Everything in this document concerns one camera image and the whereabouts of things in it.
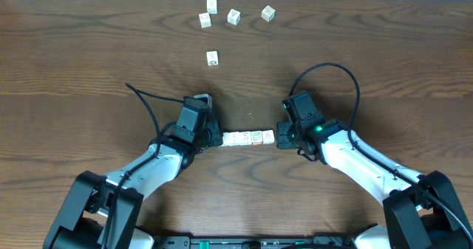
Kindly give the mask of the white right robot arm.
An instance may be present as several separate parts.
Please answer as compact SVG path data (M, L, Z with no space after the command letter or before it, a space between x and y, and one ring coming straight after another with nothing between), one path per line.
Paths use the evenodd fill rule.
M449 178L402 166L363 142L351 125L314 115L281 122L279 149L297 149L350 177L384 209L386 224L347 237L346 248L471 248L472 227Z

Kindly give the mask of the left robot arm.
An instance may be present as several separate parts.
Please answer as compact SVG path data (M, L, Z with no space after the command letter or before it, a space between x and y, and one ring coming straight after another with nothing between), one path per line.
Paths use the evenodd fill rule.
M221 145L211 96L186 97L178 120L165 125L143 155L105 175L85 171L76 177L44 248L152 248L153 236L136 228L143 201L197 154Z

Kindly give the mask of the wooden block red M side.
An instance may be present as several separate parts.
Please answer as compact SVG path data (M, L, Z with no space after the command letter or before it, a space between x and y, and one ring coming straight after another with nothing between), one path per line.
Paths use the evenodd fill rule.
M207 28L211 26L211 17L209 13L200 13L199 20L202 28Z

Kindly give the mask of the wooden block green side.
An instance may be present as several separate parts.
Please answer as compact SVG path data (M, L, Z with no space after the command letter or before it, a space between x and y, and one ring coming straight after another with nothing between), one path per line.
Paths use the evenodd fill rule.
M232 133L222 133L222 146L231 146L233 143Z

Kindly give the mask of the wooden block number 6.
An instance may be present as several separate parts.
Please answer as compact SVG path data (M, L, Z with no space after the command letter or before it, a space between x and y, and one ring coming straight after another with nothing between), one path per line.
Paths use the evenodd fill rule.
M263 10L262 10L262 18L267 21L267 22L270 22L276 15L276 11L270 6L270 5L267 5Z

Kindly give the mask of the wooden block soccer ball yellow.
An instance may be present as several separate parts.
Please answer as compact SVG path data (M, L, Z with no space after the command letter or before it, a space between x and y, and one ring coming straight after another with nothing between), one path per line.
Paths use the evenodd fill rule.
M209 51L206 53L207 63L209 66L216 66L219 64L218 52Z

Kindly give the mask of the wooden block far back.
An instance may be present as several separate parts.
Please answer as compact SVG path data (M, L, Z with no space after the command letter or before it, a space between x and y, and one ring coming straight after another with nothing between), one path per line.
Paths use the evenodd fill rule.
M206 9L209 14L217 14L218 13L217 0L207 0Z

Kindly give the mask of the wooden block number 3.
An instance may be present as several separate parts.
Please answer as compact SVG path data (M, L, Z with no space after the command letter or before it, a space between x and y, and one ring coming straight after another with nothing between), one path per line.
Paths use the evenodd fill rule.
M241 19L241 12L235 9L230 9L227 16L228 23L233 24L233 25L238 25L240 19Z

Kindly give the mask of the wooden block snail letter Y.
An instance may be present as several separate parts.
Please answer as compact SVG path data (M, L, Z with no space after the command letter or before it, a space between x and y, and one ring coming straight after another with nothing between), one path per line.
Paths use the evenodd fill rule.
M262 131L253 131L253 132L251 132L251 144L252 145L261 145L261 144L263 144Z

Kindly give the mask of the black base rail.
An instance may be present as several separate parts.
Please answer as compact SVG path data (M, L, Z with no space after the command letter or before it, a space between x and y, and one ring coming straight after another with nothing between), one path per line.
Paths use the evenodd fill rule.
M314 237L190 237L159 236L153 249L277 249L277 248L356 248L343 236Z

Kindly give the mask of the wooden block blue side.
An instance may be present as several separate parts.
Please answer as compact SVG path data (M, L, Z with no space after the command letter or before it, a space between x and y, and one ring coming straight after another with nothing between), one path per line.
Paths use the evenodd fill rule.
M240 137L240 145L241 146L247 146L252 144L252 137L251 137L251 132L240 132L239 133Z
M231 132L229 138L231 139L231 146L240 146L242 143L239 132Z

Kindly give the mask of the wooden block letter A green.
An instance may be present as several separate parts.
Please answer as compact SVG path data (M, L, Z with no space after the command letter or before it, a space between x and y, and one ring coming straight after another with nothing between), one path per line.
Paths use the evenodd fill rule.
M264 144L272 144L275 142L275 136L273 130L262 131L262 142Z

